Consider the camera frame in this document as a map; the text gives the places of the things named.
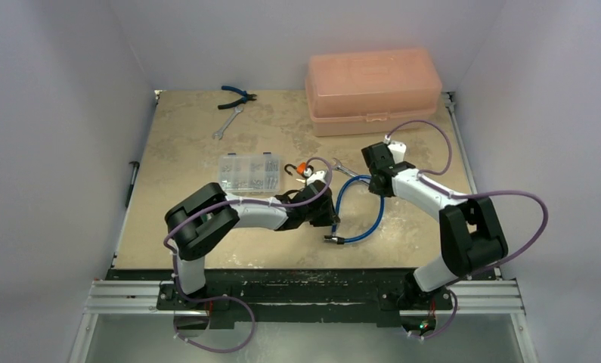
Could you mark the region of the blue cable lock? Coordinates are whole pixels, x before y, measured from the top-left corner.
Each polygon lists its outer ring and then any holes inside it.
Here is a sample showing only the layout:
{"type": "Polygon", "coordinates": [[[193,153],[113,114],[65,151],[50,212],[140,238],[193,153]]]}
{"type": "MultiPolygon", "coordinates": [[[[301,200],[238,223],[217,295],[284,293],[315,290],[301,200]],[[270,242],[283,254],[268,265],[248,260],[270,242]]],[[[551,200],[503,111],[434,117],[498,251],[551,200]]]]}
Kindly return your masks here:
{"type": "MultiPolygon", "coordinates": [[[[338,216],[341,216],[343,200],[348,189],[354,184],[367,184],[369,181],[369,175],[354,175],[342,185],[336,197],[335,211],[338,216]]],[[[368,239],[380,226],[385,213],[385,205],[385,198],[379,197],[379,200],[371,208],[376,211],[375,213],[369,210],[361,211],[364,207],[368,209],[368,206],[360,206],[356,212],[354,212],[354,206],[350,206],[345,210],[345,217],[352,217],[352,220],[345,223],[345,234],[339,233],[340,224],[337,222],[331,226],[330,233],[324,237],[323,242],[348,246],[368,239]]]]}

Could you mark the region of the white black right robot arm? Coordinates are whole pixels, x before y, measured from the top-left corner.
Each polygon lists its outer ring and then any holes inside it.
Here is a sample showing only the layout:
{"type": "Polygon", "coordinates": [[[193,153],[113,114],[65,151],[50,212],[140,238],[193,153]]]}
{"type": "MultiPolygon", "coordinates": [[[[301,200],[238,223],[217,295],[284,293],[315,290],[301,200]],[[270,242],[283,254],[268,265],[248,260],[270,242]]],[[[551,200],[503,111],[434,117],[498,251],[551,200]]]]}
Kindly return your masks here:
{"type": "Polygon", "coordinates": [[[370,172],[371,193],[406,200],[439,225],[439,256],[405,276],[400,301],[421,308],[443,286],[507,256],[509,248],[490,197],[458,194],[440,185],[413,164],[397,161],[383,142],[361,153],[370,172]]]}

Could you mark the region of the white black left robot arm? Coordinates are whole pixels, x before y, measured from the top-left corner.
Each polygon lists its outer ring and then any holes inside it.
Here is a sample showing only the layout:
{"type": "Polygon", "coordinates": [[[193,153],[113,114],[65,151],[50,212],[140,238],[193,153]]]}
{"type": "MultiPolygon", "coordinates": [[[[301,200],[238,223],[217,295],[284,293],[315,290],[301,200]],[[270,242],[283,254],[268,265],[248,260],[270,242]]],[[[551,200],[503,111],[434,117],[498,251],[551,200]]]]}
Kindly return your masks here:
{"type": "Polygon", "coordinates": [[[174,273],[179,282],[176,300],[196,309],[205,299],[205,257],[237,228],[289,231],[308,223],[313,227],[336,225],[340,219],[332,191],[320,179],[300,190],[265,199],[230,194],[211,182],[172,207],[165,215],[168,240],[175,254],[174,273]]]}

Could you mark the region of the orange black padlock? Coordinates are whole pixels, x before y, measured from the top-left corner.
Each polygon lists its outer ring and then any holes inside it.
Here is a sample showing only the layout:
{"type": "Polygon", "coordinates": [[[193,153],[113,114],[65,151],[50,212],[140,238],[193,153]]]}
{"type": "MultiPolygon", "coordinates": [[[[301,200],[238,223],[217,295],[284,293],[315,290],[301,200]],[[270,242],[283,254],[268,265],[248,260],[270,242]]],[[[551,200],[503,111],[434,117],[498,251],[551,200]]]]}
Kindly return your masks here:
{"type": "Polygon", "coordinates": [[[296,173],[304,179],[307,179],[314,174],[314,168],[308,165],[306,162],[302,162],[298,166],[288,163],[284,166],[283,170],[288,175],[296,173]]]}

